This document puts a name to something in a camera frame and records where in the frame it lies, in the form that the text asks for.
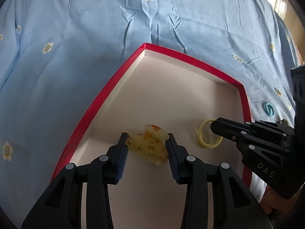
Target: blue fabric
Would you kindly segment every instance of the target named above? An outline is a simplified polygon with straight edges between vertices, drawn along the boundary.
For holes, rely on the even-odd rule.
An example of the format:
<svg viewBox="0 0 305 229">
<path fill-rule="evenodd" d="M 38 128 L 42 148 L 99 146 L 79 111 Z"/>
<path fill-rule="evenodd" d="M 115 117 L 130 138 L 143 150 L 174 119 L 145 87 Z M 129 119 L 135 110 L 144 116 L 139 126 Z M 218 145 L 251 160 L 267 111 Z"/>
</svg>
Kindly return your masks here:
<svg viewBox="0 0 305 229">
<path fill-rule="evenodd" d="M 18 228 L 91 102 L 144 42 L 243 83 L 253 119 L 293 124 L 297 55 L 266 0 L 7 0 L 1 34 L 0 206 Z"/>
</svg>

